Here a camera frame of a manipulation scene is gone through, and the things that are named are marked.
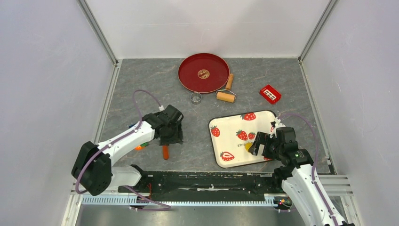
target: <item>metal cup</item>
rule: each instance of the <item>metal cup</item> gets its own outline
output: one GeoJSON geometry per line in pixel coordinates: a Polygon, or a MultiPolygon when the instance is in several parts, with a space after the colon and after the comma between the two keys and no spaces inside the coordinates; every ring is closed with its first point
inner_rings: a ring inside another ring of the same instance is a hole
{"type": "Polygon", "coordinates": [[[191,93],[190,100],[193,105],[201,103],[202,95],[199,92],[191,93]]]}

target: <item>strawberry print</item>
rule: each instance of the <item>strawberry print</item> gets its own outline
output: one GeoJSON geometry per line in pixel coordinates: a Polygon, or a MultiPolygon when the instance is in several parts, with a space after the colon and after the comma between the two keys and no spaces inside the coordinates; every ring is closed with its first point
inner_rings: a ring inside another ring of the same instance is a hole
{"type": "Polygon", "coordinates": [[[211,127],[211,133],[215,137],[220,136],[220,130],[216,126],[211,127]]]}
{"type": "Polygon", "coordinates": [[[249,138],[250,140],[255,139],[255,133],[249,133],[249,134],[248,134],[248,138],[249,138]]]}
{"type": "Polygon", "coordinates": [[[248,136],[247,133],[245,131],[242,131],[241,129],[238,130],[236,132],[236,135],[238,136],[238,138],[240,138],[241,140],[248,140],[248,136]]]}
{"type": "Polygon", "coordinates": [[[222,158],[223,161],[230,161],[234,159],[234,155],[232,155],[229,152],[221,152],[220,157],[222,158]]]}
{"type": "Polygon", "coordinates": [[[247,114],[242,114],[241,118],[243,120],[251,121],[251,120],[256,119],[256,115],[254,113],[247,113],[247,114]]]}

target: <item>round red tray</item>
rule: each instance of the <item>round red tray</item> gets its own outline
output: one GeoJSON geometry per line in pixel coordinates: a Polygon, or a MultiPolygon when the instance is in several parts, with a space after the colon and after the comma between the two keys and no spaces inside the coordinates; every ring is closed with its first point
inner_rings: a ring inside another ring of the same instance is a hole
{"type": "Polygon", "coordinates": [[[188,90],[211,93],[226,84],[230,70],[220,57],[210,53],[198,53],[182,62],[178,74],[180,82],[188,90]]]}

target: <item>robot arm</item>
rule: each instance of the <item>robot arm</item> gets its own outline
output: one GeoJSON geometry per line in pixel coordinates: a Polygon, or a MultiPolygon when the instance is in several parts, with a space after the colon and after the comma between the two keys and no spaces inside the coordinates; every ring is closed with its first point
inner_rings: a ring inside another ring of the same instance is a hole
{"type": "Polygon", "coordinates": [[[287,193],[305,225],[348,225],[324,190],[308,151],[298,148],[294,129],[281,124],[278,118],[272,126],[271,134],[257,133],[248,151],[257,155],[261,150],[265,158],[283,163],[284,166],[274,170],[274,184],[287,193]]]}
{"type": "Polygon", "coordinates": [[[99,150],[100,153],[83,173],[80,184],[92,195],[99,195],[107,188],[128,185],[135,186],[141,178],[140,172],[134,168],[114,167],[113,165],[135,147],[160,138],[160,145],[183,142],[181,121],[182,113],[169,105],[158,113],[145,115],[140,128],[135,126],[123,133],[94,145],[86,142],[80,149],[72,169],[72,176],[78,178],[88,160],[99,150]]]}

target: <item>red box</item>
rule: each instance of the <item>red box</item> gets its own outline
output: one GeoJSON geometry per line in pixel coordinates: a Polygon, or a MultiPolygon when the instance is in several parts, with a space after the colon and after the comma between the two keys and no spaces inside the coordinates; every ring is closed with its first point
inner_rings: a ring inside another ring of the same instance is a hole
{"type": "Polygon", "coordinates": [[[259,94],[263,96],[267,101],[269,101],[272,105],[281,99],[281,94],[269,84],[263,87],[259,94]]]}

